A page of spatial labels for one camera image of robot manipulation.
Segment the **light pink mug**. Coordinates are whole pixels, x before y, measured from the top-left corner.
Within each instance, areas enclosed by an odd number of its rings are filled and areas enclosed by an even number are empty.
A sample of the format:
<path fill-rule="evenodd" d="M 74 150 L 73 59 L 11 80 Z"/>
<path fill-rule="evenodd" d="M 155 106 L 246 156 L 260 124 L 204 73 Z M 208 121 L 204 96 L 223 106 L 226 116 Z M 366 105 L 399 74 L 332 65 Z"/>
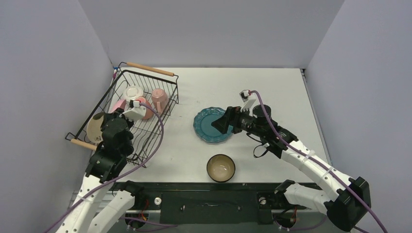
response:
<path fill-rule="evenodd" d="M 156 88 L 152 91 L 152 102 L 157 110 L 158 114 L 161 115 L 166 111 L 167 104 L 169 101 L 168 95 L 164 89 Z"/>

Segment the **cream and black small plate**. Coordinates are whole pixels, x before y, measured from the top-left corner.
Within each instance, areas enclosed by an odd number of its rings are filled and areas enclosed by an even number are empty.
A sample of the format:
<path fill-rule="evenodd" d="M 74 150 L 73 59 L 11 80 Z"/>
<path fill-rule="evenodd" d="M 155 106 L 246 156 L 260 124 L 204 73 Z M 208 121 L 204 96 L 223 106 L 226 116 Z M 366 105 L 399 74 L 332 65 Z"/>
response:
<path fill-rule="evenodd" d="M 97 113 L 92 116 L 87 123 L 86 135 L 94 144 L 99 144 L 103 140 L 101 127 L 104 121 L 104 115 L 104 112 Z"/>

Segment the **pink plastic plate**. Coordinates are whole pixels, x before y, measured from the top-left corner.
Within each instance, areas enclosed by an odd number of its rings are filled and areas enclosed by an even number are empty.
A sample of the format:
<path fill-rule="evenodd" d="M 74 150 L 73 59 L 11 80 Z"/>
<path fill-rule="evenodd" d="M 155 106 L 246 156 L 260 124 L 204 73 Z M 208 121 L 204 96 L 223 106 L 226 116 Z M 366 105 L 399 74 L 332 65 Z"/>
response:
<path fill-rule="evenodd" d="M 126 107 L 127 101 L 125 99 L 118 100 L 110 109 L 109 113 L 116 111 L 118 108 L 124 110 Z"/>

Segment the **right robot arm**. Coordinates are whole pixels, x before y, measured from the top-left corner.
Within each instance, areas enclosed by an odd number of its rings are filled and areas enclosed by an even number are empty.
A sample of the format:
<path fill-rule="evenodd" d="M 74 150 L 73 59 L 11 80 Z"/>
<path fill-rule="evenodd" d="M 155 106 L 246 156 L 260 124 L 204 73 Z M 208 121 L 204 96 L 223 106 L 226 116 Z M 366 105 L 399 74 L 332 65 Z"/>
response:
<path fill-rule="evenodd" d="M 279 126 L 271 113 L 266 104 L 255 106 L 251 112 L 230 106 L 211 126 L 221 133 L 245 131 L 258 137 L 268 152 L 297 168 L 319 187 L 312 189 L 284 181 L 274 194 L 278 206 L 294 204 L 317 210 L 340 230 L 351 231 L 371 210 L 369 183 L 362 177 L 355 179 L 344 174 L 319 158 L 296 135 Z"/>

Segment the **dark pink mug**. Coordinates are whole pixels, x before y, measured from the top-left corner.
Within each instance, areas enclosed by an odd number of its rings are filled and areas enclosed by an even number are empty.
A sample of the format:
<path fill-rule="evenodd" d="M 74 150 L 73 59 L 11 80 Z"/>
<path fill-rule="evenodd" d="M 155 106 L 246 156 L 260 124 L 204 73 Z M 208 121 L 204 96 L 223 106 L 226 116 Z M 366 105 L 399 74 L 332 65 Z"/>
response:
<path fill-rule="evenodd" d="M 149 102 L 145 97 L 143 97 L 143 96 L 138 97 L 136 100 L 137 100 L 137 101 L 140 101 L 141 103 L 144 103 L 145 105 L 151 107 L 150 102 Z M 146 113 L 145 113 L 145 116 L 144 116 L 142 119 L 143 119 L 143 120 L 149 120 L 149 119 L 151 119 L 151 118 L 153 117 L 153 115 L 154 115 L 153 112 L 146 107 Z"/>

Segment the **white cup with black rim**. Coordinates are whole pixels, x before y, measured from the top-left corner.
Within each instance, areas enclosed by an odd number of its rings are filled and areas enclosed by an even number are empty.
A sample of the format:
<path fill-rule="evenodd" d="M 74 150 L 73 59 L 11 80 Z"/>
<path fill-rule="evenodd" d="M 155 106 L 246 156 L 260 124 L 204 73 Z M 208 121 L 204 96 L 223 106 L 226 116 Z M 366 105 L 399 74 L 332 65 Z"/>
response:
<path fill-rule="evenodd" d="M 144 89 L 138 85 L 128 86 L 122 93 L 125 100 L 136 100 L 144 95 Z"/>

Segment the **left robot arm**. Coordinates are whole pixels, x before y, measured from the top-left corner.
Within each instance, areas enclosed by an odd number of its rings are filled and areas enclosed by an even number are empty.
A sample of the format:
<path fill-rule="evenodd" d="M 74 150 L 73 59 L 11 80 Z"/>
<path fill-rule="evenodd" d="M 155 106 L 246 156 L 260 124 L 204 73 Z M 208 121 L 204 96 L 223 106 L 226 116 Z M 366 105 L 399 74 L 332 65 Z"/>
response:
<path fill-rule="evenodd" d="M 130 132 L 133 121 L 128 120 L 123 112 L 123 109 L 117 108 L 110 114 L 103 114 L 103 140 L 91 156 L 78 196 L 57 232 L 88 231 L 100 202 L 112 186 L 112 180 L 126 166 L 127 156 L 134 152 L 134 136 Z"/>

